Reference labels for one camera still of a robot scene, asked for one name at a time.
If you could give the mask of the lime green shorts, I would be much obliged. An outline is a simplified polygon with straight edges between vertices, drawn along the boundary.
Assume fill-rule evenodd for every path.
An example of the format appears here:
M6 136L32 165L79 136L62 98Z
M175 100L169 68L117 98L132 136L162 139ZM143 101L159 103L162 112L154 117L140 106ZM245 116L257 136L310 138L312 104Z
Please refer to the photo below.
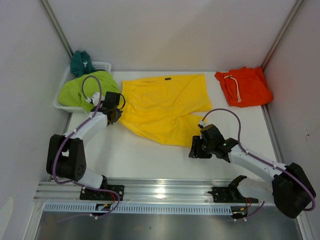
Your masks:
M120 92L118 84L108 72L99 70L90 75L95 76L99 80L104 97L106 96L106 92ZM58 102L67 107L81 107L86 112L90 112L94 105L87 102L82 93L82 83L87 76L89 75L85 74L65 83L60 90ZM85 96L91 98L100 89L97 81L90 77L85 81L83 90Z

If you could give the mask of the orange shorts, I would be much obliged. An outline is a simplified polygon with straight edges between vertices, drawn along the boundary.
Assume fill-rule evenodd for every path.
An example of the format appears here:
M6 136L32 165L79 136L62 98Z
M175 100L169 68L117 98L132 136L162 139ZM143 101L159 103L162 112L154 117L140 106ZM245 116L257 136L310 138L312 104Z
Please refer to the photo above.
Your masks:
M242 102L238 102L235 82L230 78L224 79L228 75L232 75L238 81ZM215 78L219 81L229 106L255 107L266 105L274 99L261 67L243 67L229 70L229 72L217 72Z

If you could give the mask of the yellow shorts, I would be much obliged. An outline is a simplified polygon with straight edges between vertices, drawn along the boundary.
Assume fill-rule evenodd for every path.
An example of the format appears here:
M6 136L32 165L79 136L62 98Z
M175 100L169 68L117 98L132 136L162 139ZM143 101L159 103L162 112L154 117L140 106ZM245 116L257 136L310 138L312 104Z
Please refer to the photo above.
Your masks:
M122 94L120 123L162 145L191 147L202 120L198 113L212 109L203 73L124 80Z

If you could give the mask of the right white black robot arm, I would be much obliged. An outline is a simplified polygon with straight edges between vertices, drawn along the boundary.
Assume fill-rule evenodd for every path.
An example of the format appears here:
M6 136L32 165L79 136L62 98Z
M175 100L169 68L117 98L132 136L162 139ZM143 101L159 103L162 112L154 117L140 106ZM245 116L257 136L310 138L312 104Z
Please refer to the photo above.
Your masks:
M192 138L189 157L216 157L238 165L256 176L239 175L226 187L213 187L209 194L215 203L274 204L285 216L294 219L303 211L312 211L316 192L302 167L296 163L285 165L244 148L234 139L225 139L213 124L199 125L200 134Z

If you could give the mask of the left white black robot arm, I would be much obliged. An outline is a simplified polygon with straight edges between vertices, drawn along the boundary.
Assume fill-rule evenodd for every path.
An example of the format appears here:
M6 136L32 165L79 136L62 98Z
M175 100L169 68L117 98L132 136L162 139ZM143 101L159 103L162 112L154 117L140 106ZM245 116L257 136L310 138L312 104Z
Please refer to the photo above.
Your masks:
M98 92L95 95L98 97L95 107L79 126L50 138L46 172L57 184L75 183L90 189L97 200L103 200L109 193L108 180L87 167L85 146L101 130L119 120L126 100L121 93L110 91L104 98Z

